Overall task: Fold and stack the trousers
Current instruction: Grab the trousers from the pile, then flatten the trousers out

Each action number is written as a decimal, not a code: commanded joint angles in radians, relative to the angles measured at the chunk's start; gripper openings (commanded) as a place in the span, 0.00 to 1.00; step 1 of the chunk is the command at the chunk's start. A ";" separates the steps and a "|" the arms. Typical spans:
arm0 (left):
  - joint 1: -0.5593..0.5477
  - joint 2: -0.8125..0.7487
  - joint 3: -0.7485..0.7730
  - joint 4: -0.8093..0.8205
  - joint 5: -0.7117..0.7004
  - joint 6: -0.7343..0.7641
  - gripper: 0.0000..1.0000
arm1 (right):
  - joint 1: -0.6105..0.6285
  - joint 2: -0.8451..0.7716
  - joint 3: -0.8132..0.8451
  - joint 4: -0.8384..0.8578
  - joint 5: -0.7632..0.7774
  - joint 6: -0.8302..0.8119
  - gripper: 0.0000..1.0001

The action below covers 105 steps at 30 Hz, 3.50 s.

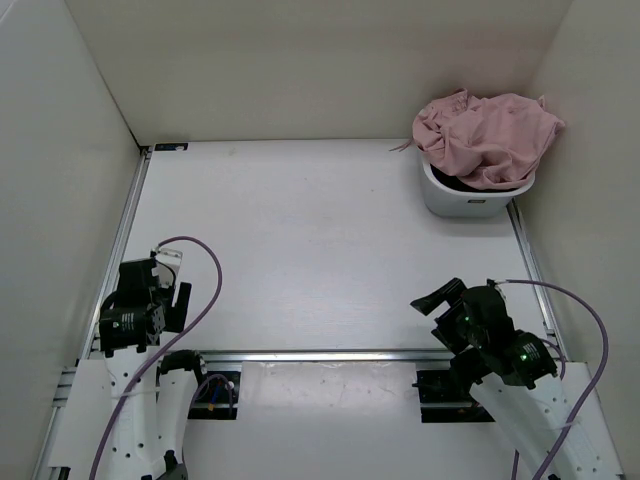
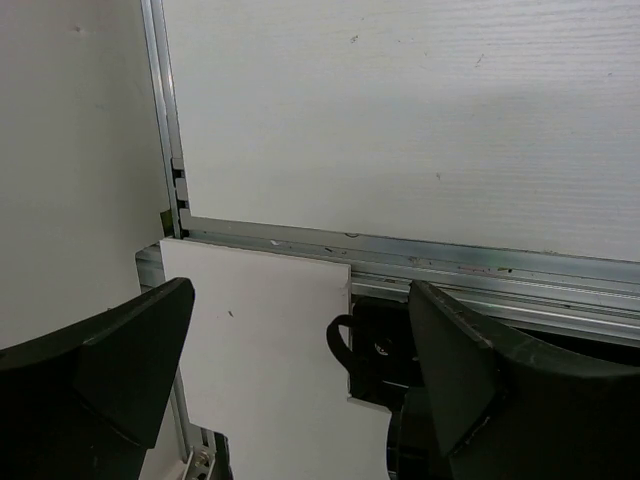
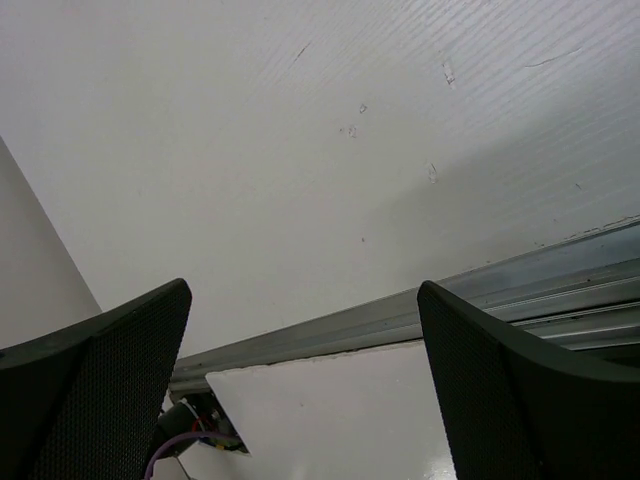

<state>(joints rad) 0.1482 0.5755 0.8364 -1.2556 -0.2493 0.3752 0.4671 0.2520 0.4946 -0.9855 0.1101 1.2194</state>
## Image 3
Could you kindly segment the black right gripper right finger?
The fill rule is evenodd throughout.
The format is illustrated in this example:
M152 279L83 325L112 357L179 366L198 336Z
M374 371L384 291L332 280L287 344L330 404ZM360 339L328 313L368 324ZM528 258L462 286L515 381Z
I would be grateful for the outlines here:
M638 369L542 340L431 281L417 303L457 478L638 478Z

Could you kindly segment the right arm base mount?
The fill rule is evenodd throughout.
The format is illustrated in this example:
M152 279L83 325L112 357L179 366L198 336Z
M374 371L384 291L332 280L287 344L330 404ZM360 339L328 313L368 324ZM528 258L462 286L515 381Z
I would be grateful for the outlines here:
M214 432L216 437L184 440L169 447L161 459L177 457L195 443L226 452L249 453L230 417L211 390L186 394L175 403L161 408L149 454L155 453L171 438L187 432Z

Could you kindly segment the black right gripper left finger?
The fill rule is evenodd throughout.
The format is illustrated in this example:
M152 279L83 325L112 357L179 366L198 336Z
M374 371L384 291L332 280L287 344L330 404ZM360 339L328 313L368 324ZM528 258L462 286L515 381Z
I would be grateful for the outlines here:
M175 279L2 350L2 478L142 478L191 303Z

